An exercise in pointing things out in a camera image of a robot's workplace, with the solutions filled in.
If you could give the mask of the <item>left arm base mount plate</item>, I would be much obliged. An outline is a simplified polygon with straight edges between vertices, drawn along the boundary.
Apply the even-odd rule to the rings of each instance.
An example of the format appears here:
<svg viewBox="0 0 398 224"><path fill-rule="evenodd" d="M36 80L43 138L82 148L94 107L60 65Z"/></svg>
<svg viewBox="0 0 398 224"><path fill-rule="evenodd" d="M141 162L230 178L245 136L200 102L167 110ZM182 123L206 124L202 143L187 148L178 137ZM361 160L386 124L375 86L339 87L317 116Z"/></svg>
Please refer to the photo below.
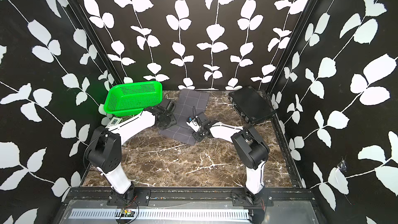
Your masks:
<svg viewBox="0 0 398 224"><path fill-rule="evenodd" d="M149 203L151 190L144 188L129 189L125 194L119 194L112 190L107 201L107 206L124 207L134 202L139 206L147 206Z"/></svg>

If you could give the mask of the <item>black tablet device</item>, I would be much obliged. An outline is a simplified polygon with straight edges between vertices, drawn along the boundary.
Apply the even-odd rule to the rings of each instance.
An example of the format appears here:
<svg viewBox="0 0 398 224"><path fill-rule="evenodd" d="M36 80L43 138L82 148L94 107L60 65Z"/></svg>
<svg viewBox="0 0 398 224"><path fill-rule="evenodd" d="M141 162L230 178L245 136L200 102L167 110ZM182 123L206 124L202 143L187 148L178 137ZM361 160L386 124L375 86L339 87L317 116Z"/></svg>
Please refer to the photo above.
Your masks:
<svg viewBox="0 0 398 224"><path fill-rule="evenodd" d="M238 114L251 125L263 123L275 114L268 101L252 86L231 91L228 98Z"/></svg>

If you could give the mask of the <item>small white thermometer display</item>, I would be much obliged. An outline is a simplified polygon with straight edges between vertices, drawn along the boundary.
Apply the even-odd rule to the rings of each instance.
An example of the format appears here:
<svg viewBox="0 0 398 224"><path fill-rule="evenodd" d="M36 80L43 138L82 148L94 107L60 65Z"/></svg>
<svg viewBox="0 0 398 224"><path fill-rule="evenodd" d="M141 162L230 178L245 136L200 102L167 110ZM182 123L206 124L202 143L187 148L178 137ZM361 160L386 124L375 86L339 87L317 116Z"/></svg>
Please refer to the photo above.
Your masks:
<svg viewBox="0 0 398 224"><path fill-rule="evenodd" d="M118 117L113 117L109 123L107 124L106 128L110 129L111 127L114 127L118 124L120 124L122 122L122 118L118 118Z"/></svg>

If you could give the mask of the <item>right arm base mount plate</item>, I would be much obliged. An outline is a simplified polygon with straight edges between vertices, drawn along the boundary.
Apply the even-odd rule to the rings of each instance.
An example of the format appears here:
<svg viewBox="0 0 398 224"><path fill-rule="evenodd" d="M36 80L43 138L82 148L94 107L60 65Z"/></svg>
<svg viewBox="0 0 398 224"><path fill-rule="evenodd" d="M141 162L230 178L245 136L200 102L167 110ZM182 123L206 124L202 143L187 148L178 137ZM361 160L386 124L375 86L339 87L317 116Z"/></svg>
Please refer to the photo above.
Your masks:
<svg viewBox="0 0 398 224"><path fill-rule="evenodd" d="M233 206L253 207L253 208L266 208L274 206L274 201L271 196L261 195L260 193L253 195L251 192L242 190L232 190L230 198Z"/></svg>

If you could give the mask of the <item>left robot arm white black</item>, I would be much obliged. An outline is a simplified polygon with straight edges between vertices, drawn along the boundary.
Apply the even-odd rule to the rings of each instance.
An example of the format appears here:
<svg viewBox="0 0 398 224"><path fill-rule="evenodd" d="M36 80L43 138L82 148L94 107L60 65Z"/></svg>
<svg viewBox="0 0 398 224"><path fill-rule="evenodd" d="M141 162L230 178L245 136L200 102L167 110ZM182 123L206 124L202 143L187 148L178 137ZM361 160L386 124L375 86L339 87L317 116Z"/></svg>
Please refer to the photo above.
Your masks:
<svg viewBox="0 0 398 224"><path fill-rule="evenodd" d="M145 108L140 114L109 128L98 127L94 130L84 159L96 167L110 183L116 196L130 203L135 198L135 187L126 176L122 165L122 145L150 127L157 126L165 130L177 121L173 114L176 103L163 99L156 106Z"/></svg>

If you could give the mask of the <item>green plastic basket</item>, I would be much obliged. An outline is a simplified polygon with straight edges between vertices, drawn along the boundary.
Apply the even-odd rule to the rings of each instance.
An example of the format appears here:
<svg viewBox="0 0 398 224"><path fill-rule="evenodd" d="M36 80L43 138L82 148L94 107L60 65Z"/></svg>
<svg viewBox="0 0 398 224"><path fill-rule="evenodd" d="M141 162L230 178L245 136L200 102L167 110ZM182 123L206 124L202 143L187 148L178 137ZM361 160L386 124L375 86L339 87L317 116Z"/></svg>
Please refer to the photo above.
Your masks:
<svg viewBox="0 0 398 224"><path fill-rule="evenodd" d="M116 117L137 115L145 108L161 103L162 98L163 86L160 82L116 85L108 92L104 111Z"/></svg>

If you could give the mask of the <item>dark grey grid pillowcase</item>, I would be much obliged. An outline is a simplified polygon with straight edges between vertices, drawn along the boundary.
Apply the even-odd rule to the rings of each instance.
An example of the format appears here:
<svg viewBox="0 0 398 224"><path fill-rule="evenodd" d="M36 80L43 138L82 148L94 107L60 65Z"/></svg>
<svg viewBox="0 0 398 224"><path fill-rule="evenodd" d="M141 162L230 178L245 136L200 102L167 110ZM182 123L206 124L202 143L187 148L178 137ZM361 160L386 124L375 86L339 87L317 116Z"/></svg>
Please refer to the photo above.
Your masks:
<svg viewBox="0 0 398 224"><path fill-rule="evenodd" d="M197 141L192 136L194 130L188 126L187 119L194 116L193 107L197 113L205 112L209 96L206 92L182 89L173 112L177 123L159 133L174 141L195 145Z"/></svg>

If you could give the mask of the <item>white perforated rail strip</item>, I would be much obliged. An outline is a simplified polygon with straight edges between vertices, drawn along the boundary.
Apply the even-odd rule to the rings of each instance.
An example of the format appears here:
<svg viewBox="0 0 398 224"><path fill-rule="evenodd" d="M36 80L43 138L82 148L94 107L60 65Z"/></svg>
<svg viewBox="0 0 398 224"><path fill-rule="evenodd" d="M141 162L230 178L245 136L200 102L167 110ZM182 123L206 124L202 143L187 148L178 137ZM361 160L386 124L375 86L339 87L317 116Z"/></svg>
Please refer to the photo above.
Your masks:
<svg viewBox="0 0 398 224"><path fill-rule="evenodd" d="M68 219L110 219L119 220L116 209L74 208ZM247 221L250 214L247 209L140 209L136 210L136 220L210 220L210 221Z"/></svg>

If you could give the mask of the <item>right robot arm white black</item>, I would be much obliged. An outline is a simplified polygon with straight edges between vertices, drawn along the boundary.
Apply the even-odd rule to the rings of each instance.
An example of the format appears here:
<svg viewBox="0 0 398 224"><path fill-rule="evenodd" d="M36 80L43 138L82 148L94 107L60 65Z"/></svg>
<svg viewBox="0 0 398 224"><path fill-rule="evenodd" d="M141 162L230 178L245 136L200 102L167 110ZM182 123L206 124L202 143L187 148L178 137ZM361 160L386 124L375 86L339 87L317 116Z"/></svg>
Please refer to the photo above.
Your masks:
<svg viewBox="0 0 398 224"><path fill-rule="evenodd" d="M187 125L193 130L193 137L200 142L204 138L222 139L231 142L242 164L246 167L245 194L250 205L259 202L257 194L264 188L264 165L270 149L255 127L227 125L211 121L206 116L189 117Z"/></svg>

